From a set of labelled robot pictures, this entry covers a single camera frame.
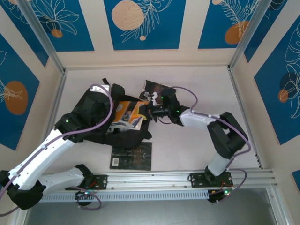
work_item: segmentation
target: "black bag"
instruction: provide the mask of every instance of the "black bag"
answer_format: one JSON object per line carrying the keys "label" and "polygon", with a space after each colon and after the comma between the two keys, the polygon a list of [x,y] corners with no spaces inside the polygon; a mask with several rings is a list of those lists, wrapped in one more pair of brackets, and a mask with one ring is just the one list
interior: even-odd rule
{"label": "black bag", "polygon": [[[109,85],[106,79],[103,79],[103,81],[105,84]],[[77,103],[76,108],[84,104],[85,97],[90,93],[91,91],[88,89]],[[116,108],[118,107],[120,101],[141,101],[138,98],[125,95],[124,89],[117,84],[112,85],[111,96],[114,102],[114,108],[109,121],[99,129],[90,132],[89,135],[84,137],[84,139],[91,142],[107,144],[120,148],[132,148],[139,145],[143,141],[143,139],[150,139],[152,135],[148,131],[150,122],[149,120],[143,121],[140,130],[128,130],[125,132],[120,132],[118,128],[115,128],[113,133],[107,133],[110,124],[115,119]]]}

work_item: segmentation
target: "white floor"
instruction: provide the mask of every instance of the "white floor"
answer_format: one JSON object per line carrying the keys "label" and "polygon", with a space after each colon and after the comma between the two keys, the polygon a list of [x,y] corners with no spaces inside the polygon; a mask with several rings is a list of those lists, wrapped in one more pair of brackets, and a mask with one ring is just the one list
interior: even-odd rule
{"label": "white floor", "polygon": [[[102,78],[105,77],[110,84],[123,86],[126,94],[137,98],[146,79],[189,88],[199,98],[196,111],[211,114],[231,112],[246,130],[227,68],[224,66],[71,70],[67,75],[57,120],[72,111],[92,83],[102,84]],[[178,90],[177,97],[182,105],[191,106],[195,102],[194,97],[184,90]],[[207,130],[151,122],[149,131],[153,137],[148,140],[152,142],[152,171],[204,169],[216,152]],[[61,172],[82,163],[94,173],[120,172],[109,169],[111,151],[111,146],[84,141],[60,156],[47,172]],[[257,168],[258,162],[251,151],[238,157],[231,167]]]}

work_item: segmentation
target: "book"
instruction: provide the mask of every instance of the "book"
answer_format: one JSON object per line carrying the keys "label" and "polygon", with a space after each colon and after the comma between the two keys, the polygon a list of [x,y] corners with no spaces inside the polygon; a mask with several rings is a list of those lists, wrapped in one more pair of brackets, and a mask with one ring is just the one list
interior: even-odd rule
{"label": "book", "polygon": [[110,168],[151,171],[151,154],[151,142],[142,142],[130,149],[113,147]]}
{"label": "book", "polygon": [[[140,93],[139,98],[142,99],[142,100],[147,100],[148,97],[150,97],[154,92],[156,92],[158,94],[158,93],[160,93],[161,91],[163,91],[167,88],[169,88],[169,87],[166,86],[166,85],[162,85],[162,84],[159,84],[159,83],[155,83],[153,81],[146,80],[146,82],[144,84],[144,88],[142,89],[142,92]],[[162,100],[160,94],[156,98],[156,102],[160,105],[163,104],[163,100]]]}
{"label": "book", "polygon": [[110,125],[113,128],[126,128],[132,130],[140,130],[143,120],[147,118],[143,115],[140,107],[147,105],[149,102],[120,102],[116,109],[116,117]]}

